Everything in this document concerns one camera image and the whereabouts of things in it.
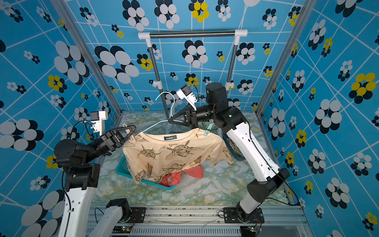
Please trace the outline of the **pink clothespin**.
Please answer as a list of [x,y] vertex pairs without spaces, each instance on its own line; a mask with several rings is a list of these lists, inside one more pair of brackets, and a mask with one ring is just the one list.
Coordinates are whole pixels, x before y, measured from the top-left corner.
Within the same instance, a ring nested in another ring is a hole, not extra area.
[[135,143],[136,142],[136,138],[135,138],[134,132],[131,129],[126,129],[127,125],[125,123],[122,126],[125,128],[126,134],[129,135],[130,142],[131,143]]

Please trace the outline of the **mint green clothespin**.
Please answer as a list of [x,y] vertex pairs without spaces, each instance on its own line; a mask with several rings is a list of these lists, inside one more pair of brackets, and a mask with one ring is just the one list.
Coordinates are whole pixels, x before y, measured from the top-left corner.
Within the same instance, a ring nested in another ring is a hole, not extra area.
[[212,127],[213,127],[213,122],[210,122],[206,125],[203,125],[204,129],[205,129],[205,132],[204,132],[204,136],[208,136],[208,134],[210,133],[210,131],[212,130]]

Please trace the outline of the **beige compass print t-shirt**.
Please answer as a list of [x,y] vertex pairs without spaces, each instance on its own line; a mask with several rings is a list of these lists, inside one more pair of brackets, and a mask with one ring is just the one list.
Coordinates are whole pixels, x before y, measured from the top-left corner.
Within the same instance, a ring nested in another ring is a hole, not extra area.
[[203,177],[202,163],[212,166],[221,161],[233,165],[224,140],[195,128],[170,135],[137,134],[135,144],[126,142],[123,152],[127,168],[135,183],[142,180],[170,187],[181,181],[182,172],[194,178]]

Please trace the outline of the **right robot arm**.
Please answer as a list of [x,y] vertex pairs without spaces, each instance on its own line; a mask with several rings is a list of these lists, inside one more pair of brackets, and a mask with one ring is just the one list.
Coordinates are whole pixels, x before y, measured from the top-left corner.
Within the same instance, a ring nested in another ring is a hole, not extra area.
[[265,152],[251,132],[250,124],[236,108],[229,106],[227,90],[221,83],[210,83],[206,87],[206,104],[195,106],[196,96],[184,85],[176,94],[185,99],[188,105],[171,117],[168,122],[179,124],[176,117],[183,116],[183,125],[197,128],[200,121],[212,119],[240,149],[248,161],[255,179],[247,185],[247,195],[237,204],[236,212],[241,222],[249,222],[257,208],[281,185],[285,184],[290,173],[280,168]]

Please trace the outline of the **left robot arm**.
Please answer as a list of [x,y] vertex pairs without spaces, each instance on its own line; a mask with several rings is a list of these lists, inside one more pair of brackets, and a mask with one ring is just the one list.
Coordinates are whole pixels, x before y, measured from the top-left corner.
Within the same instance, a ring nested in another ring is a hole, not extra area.
[[90,207],[98,187],[101,168],[94,160],[111,155],[113,151],[121,148],[135,130],[135,125],[113,128],[87,145],[72,139],[57,143],[54,155],[65,173],[62,178],[65,208],[58,234],[60,237],[86,235]]

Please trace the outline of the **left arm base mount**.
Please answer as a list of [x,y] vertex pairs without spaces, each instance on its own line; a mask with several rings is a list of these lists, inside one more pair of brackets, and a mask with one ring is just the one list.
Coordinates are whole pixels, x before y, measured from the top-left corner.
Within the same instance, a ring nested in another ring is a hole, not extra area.
[[104,211],[105,218],[113,218],[117,223],[144,223],[146,216],[146,207],[130,207],[129,211],[124,214],[121,206],[111,206]]

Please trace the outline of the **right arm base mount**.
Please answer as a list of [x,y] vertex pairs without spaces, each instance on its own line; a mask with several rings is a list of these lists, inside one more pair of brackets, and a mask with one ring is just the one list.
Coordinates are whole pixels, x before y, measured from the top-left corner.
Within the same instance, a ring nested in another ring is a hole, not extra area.
[[247,214],[241,208],[224,207],[223,213],[226,224],[263,224],[265,222],[261,208],[256,208]]

